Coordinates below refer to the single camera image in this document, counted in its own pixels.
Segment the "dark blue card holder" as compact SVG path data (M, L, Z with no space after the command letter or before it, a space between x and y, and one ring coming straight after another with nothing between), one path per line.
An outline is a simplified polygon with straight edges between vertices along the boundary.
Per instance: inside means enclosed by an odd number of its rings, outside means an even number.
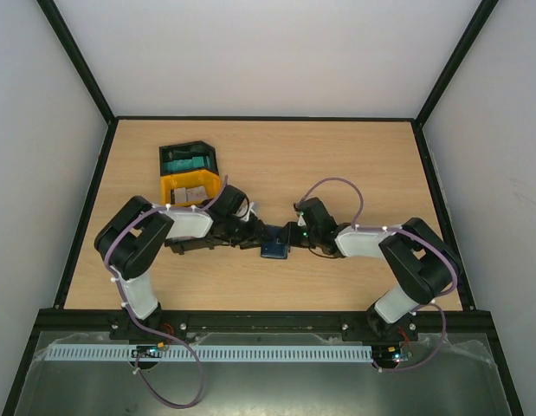
M283 227L268 225L272 240L261 246L260 256L266 259L286 260L289 253L287 233Z

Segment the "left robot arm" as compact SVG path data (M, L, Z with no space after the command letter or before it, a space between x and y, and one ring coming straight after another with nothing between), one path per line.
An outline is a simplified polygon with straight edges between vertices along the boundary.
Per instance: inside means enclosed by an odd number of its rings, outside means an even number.
M141 196L130 198L99 232L94 248L112 274L121 307L143 325L160 310L151 269L162 248L184 254L217 246L247 250L272 242L273 234L257 217L255 204L225 183L216 196L196 205L156 205Z

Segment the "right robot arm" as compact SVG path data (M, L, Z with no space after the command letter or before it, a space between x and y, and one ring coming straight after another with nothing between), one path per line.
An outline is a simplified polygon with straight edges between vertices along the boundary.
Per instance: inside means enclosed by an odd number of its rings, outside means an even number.
M294 206L298 220L289 222L278 238L289 247L320 249L324 257L383 258L397 285L366 311L370 333L389 338L400 319L454 291L462 261L421 218L396 226L362 227L337 224L319 198Z

